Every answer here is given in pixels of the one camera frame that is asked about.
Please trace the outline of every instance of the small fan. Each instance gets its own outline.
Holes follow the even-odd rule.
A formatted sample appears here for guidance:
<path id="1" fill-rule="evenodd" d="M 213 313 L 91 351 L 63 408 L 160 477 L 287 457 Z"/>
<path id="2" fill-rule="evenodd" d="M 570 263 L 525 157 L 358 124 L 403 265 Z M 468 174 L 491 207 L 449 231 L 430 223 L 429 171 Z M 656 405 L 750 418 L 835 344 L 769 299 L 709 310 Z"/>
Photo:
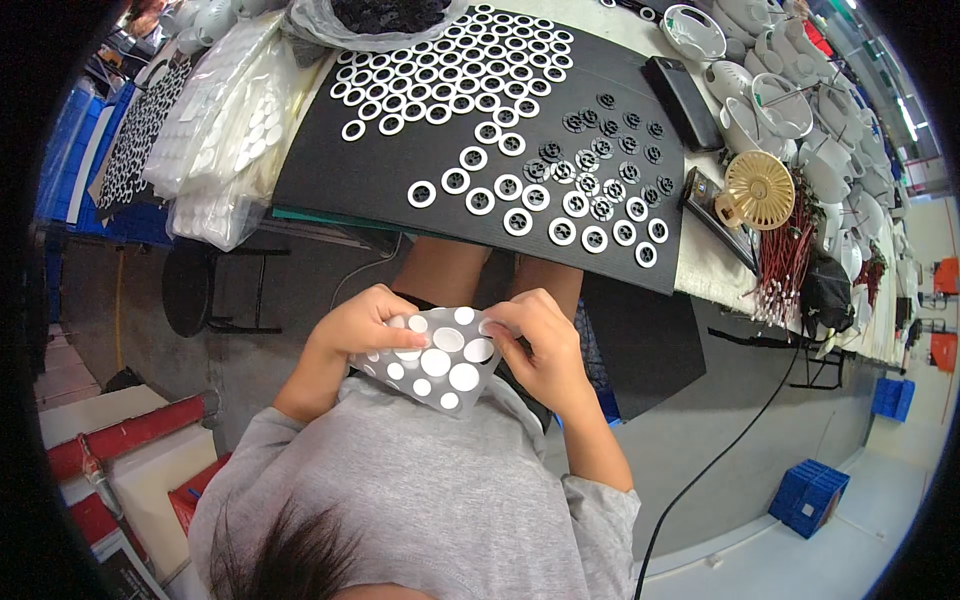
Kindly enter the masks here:
<path id="1" fill-rule="evenodd" d="M 776 156 L 760 150 L 739 154 L 727 168 L 724 182 L 713 209 L 729 228 L 743 224 L 776 229 L 793 213 L 793 179 Z"/>

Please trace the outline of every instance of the power cord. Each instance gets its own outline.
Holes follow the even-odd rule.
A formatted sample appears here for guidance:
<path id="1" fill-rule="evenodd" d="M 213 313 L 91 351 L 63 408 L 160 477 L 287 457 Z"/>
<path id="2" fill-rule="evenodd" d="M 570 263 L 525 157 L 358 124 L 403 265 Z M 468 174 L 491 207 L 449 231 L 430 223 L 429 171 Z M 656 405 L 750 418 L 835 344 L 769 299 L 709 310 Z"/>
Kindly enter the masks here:
<path id="1" fill-rule="evenodd" d="M 348 279 L 350 279 L 351 277 L 355 276 L 356 274 L 358 274 L 358 273 L 360 273 L 360 272 L 362 272 L 362 271 L 366 271 L 367 269 L 370 269 L 370 268 L 375 267 L 375 266 L 377 266 L 377 265 L 382 265 L 382 264 L 388 263 L 388 262 L 390 262 L 391 260 L 393 260 L 394 258 L 396 258 L 396 255 L 400 252 L 400 243 L 401 243 L 402 241 L 403 241 L 403 233 L 402 233 L 402 232 L 398 232 L 397 235 L 396 235 L 396 246 L 394 247 L 394 251 L 391 252 L 391 254 L 390 254 L 389 256 L 387 256 L 386 258 L 381 258 L 380 260 L 374 260 L 374 262 L 372 262 L 372 263 L 366 264 L 366 265 L 364 265 L 364 266 L 362 266 L 362 267 L 358 267 L 358 268 L 354 269 L 353 271 L 347 273 L 347 274 L 344 276 L 344 278 L 340 280 L 340 283 L 337 284 L 337 288 L 336 288 L 335 290 L 333 290 L 333 297 L 330 299 L 330 310 L 333 310 L 333 309 L 336 307 L 336 305 L 337 305 L 337 294 L 340 293 L 340 288 L 344 287 L 344 284 L 347 283 L 347 280 L 348 280 Z"/>
<path id="2" fill-rule="evenodd" d="M 653 537 L 650 538 L 650 545 L 647 546 L 647 554 L 646 556 L 643 557 L 643 565 L 640 567 L 640 576 L 636 581 L 636 591 L 634 592 L 634 600 L 639 600 L 640 593 L 643 591 L 643 578 L 647 574 L 647 566 L 650 564 L 650 556 L 654 553 L 654 543 L 657 542 L 657 535 L 660 534 L 660 528 L 663 525 L 663 521 L 666 519 L 666 516 L 670 514 L 670 511 L 677 504 L 677 502 L 679 502 L 680 499 L 684 497 L 684 494 L 689 492 L 690 488 L 692 488 L 694 484 L 700 481 L 700 478 L 706 475 L 707 471 L 709 471 L 711 467 L 716 465 L 720 461 L 720 459 L 722 459 L 727 454 L 727 452 L 730 452 L 733 449 L 733 447 L 740 440 L 743 439 L 743 436 L 747 435 L 747 432 L 750 431 L 750 428 L 754 426 L 754 423 L 756 423 L 757 420 L 761 416 L 763 416 L 763 413 L 765 413 L 766 410 L 770 408 L 770 405 L 773 403 L 774 399 L 776 399 L 777 395 L 780 393 L 780 390 L 783 389 L 783 384 L 786 383 L 786 379 L 787 377 L 790 376 L 790 372 L 793 371 L 793 366 L 797 362 L 797 356 L 799 354 L 800 354 L 800 343 L 798 342 L 797 350 L 793 353 L 793 360 L 790 361 L 790 366 L 787 367 L 786 373 L 783 374 L 783 379 L 780 380 L 780 384 L 777 386 L 777 389 L 774 390 L 773 395 L 770 396 L 770 399 L 767 400 L 767 403 L 763 405 L 763 408 L 760 409 L 760 412 L 756 413 L 756 417 L 754 417 L 754 419 L 750 421 L 747 427 L 740 432 L 740 435 L 736 436 L 736 439 L 733 440 L 731 444 L 724 449 L 723 452 L 721 452 L 720 454 L 717 454 L 717 457 L 714 458 L 712 461 L 710 461 L 710 464 L 704 467 L 704 470 L 700 471 L 700 473 L 698 473 L 697 476 L 693 478 L 693 481 L 686 484 L 686 487 L 683 488 L 681 492 L 677 494 L 677 497 L 675 497 L 670 502 L 670 504 L 667 505 L 666 509 L 663 511 L 663 514 L 660 515 L 660 520 L 657 521 L 657 526 L 654 527 L 654 535 Z"/>

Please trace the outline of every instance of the black bag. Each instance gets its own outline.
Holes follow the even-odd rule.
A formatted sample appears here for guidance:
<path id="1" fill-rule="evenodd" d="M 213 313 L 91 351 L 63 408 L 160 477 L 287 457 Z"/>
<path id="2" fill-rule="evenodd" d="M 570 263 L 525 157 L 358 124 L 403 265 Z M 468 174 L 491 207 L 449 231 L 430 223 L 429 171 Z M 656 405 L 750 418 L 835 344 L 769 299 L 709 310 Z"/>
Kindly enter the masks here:
<path id="1" fill-rule="evenodd" d="M 843 266 L 829 256 L 814 252 L 800 290 L 801 319 L 807 335 L 816 339 L 817 323 L 843 333 L 853 325 L 850 278 Z"/>

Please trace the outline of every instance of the gray t-shirt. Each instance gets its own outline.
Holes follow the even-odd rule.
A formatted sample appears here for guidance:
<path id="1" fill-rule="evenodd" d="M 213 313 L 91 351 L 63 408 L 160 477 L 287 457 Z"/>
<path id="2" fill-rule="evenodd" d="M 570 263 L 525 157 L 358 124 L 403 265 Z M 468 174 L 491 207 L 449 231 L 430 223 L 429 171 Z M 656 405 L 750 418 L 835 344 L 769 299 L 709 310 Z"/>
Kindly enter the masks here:
<path id="1" fill-rule="evenodd" d="M 367 378 L 348 378 L 328 413 L 304 424 L 274 408 L 251 421 L 190 525 L 209 585 L 214 527 L 229 496 L 238 556 L 292 499 L 335 504 L 362 534 L 348 586 L 396 583 L 442 600 L 628 598 L 636 492 L 543 467 L 543 433 L 495 377 L 467 420 Z"/>

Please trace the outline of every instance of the blue plastic crate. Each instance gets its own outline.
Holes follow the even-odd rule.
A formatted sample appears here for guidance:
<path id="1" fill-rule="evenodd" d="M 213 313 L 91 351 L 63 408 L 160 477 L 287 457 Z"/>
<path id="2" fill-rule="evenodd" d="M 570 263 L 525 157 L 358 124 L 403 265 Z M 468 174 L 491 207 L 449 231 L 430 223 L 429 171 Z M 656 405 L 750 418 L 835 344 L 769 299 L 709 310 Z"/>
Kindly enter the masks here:
<path id="1" fill-rule="evenodd" d="M 807 459 L 788 470 L 769 513 L 808 540 L 833 514 L 850 476 Z"/>
<path id="2" fill-rule="evenodd" d="M 873 413 L 887 419 L 905 422 L 906 415 L 910 411 L 910 402 L 913 401 L 913 394 L 916 390 L 917 384 L 909 379 L 897 380 L 881 377 L 876 381 Z"/>

